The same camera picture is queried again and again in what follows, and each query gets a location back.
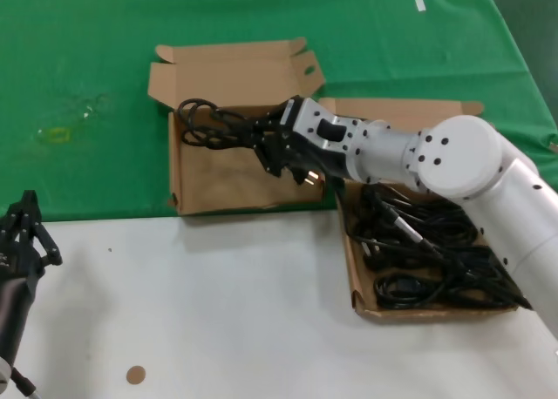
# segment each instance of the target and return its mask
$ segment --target white robotic arm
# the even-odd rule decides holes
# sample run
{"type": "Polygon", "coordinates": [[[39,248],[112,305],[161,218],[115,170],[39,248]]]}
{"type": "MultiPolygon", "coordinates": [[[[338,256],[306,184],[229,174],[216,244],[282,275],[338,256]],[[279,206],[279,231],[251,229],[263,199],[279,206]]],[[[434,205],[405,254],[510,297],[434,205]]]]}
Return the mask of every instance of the white robotic arm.
{"type": "Polygon", "coordinates": [[[338,117],[306,98],[290,100],[281,123],[337,176],[393,180],[461,205],[558,338],[558,194],[486,121],[457,116],[404,133],[384,121],[338,117]]]}

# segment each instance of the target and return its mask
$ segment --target white label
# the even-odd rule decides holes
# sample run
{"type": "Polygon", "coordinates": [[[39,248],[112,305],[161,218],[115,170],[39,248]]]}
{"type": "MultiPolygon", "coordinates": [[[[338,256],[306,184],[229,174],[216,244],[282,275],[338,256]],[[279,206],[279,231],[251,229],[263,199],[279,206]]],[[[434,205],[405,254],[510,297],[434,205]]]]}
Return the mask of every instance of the white label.
{"type": "Polygon", "coordinates": [[[426,11],[425,0],[415,0],[418,11],[426,11]]]}

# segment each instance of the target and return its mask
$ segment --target white table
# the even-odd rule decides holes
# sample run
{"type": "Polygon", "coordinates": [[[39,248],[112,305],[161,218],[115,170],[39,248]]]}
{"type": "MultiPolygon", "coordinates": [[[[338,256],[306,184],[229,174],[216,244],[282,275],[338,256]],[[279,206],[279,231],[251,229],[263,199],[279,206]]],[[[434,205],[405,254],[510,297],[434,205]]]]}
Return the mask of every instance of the white table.
{"type": "Polygon", "coordinates": [[[47,227],[65,263],[39,283],[17,357],[44,399],[558,396],[558,343],[528,311],[358,317],[333,212],[47,227]]]}

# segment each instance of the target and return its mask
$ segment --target open cardboard box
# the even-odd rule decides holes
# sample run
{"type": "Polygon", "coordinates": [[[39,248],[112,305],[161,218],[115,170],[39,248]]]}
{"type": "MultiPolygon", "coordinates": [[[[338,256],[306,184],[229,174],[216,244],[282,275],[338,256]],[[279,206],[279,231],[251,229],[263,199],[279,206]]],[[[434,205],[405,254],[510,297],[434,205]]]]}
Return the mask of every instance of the open cardboard box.
{"type": "MultiPolygon", "coordinates": [[[[446,118],[460,114],[480,115],[483,110],[483,105],[479,102],[461,103],[456,101],[433,100],[324,98],[320,103],[341,116],[382,119],[390,122],[392,128],[406,132],[417,132],[426,127],[433,127],[446,118]]],[[[399,184],[386,185],[393,186],[399,192],[415,200],[432,200],[438,197],[435,194],[415,193],[399,184]]],[[[347,209],[346,213],[349,222],[355,219],[354,215],[351,214],[352,209],[350,207],[357,203],[361,188],[362,184],[353,181],[345,182],[343,203],[347,209]]],[[[344,217],[339,201],[337,201],[337,208],[342,222],[341,228],[343,229],[342,238],[347,262],[347,272],[349,275],[350,299],[353,308],[361,316],[381,318],[383,320],[416,320],[421,318],[447,319],[450,317],[467,318],[471,316],[488,316],[515,310],[515,308],[486,310],[448,308],[442,306],[409,310],[380,308],[376,303],[376,296],[374,294],[374,280],[381,274],[393,272],[393,269],[387,269],[377,274],[366,267],[363,262],[364,251],[361,244],[352,240],[344,231],[344,217]]],[[[438,277],[437,272],[430,269],[421,269],[417,271],[405,270],[405,272],[418,273],[422,277],[438,277]]]]}
{"type": "MultiPolygon", "coordinates": [[[[306,40],[156,48],[148,94],[171,109],[204,98],[243,115],[261,115],[295,96],[311,96],[324,83],[306,40]]],[[[319,202],[322,185],[297,185],[290,173],[267,174],[249,149],[211,151],[181,142],[183,124],[168,117],[170,186],[179,214],[268,208],[319,202]]]]}

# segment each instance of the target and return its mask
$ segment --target green tablecloth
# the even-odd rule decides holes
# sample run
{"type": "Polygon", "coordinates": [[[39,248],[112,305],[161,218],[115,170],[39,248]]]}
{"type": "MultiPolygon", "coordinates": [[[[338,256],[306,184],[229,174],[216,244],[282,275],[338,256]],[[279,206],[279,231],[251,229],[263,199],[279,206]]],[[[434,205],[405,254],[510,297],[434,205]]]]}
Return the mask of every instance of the green tablecloth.
{"type": "Polygon", "coordinates": [[[323,95],[480,100],[558,188],[555,124],[493,1],[424,2],[0,0],[0,212],[35,188],[48,220],[174,214],[155,45],[299,36],[323,95]]]}

